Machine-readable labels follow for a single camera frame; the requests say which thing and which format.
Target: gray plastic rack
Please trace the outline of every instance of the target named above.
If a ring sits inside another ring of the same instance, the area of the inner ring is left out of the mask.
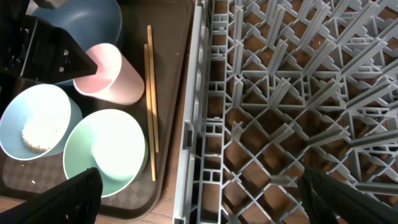
[[[398,205],[398,0],[195,6],[174,223],[308,223],[306,166]]]

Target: brown tray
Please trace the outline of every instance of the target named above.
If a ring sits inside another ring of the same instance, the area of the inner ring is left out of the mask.
[[[125,38],[123,54],[144,76],[144,44],[147,25],[152,25],[155,50],[155,75],[159,110],[160,152],[156,154],[157,181],[152,181],[150,162],[126,189],[102,199],[100,213],[122,219],[140,219],[157,203],[162,191],[169,150],[178,86],[192,13],[191,0],[119,1]],[[16,91],[34,85],[20,82]],[[146,98],[134,105],[121,106],[79,95],[73,87],[64,88],[79,105],[83,117],[106,108],[126,111],[135,117],[147,134]],[[33,161],[17,161],[0,152],[0,195],[28,200],[65,181],[62,154]]]

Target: plastic tray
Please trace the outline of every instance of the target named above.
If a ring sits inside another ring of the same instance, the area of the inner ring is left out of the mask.
[[[148,162],[142,174],[125,190],[102,200],[100,213],[116,218],[138,219],[152,210],[162,191],[192,2],[132,0],[120,1],[119,4],[126,33],[122,52],[142,76],[145,74],[144,44],[147,43],[147,25],[152,25],[160,152],[156,154],[157,181],[152,181]],[[21,82],[16,92],[30,85],[32,84]],[[79,105],[83,116],[106,108],[123,110],[137,119],[147,137],[145,94],[134,105],[120,106],[81,96],[73,87],[65,91]],[[0,164],[0,195],[7,197],[28,200],[65,180],[62,154],[24,162],[8,158],[1,151]]]
[[[396,207],[396,3],[198,1],[174,223],[308,223],[306,166]]]

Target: chopsticks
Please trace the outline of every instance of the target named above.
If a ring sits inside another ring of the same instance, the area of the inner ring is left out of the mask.
[[[150,166],[152,168],[152,180],[156,181],[156,162],[155,162],[155,149],[154,149],[154,126],[152,119],[152,100],[150,89],[150,71],[149,71],[149,53],[148,45],[144,44],[145,56],[145,89],[147,97],[147,116],[148,116],[148,132],[149,132],[149,152],[150,152]]]
[[[154,122],[155,150],[159,152],[159,126],[157,124],[157,102],[156,102],[156,82],[155,82],[155,62],[154,62],[154,41],[152,39],[152,26],[147,26],[148,32],[148,51],[149,51],[149,72],[150,72],[150,92],[152,99],[152,117]]]
[[[147,97],[147,117],[149,132],[150,165],[152,180],[156,181],[155,151],[159,152],[159,126],[157,123],[156,82],[154,63],[154,43],[152,40],[152,27],[147,27],[148,44],[144,44],[145,79]]]

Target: light blue bowl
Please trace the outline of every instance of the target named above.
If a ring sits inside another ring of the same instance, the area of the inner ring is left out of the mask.
[[[54,117],[62,121],[58,143],[50,150],[36,153],[25,147],[22,130],[34,116]],[[0,120],[0,146],[11,158],[28,161],[63,152],[73,128],[82,120],[80,108],[55,85],[36,85],[16,96]]]
[[[96,167],[101,197],[125,189],[145,168],[148,147],[138,122],[123,111],[107,109],[85,117],[70,134],[63,152],[68,179]]]

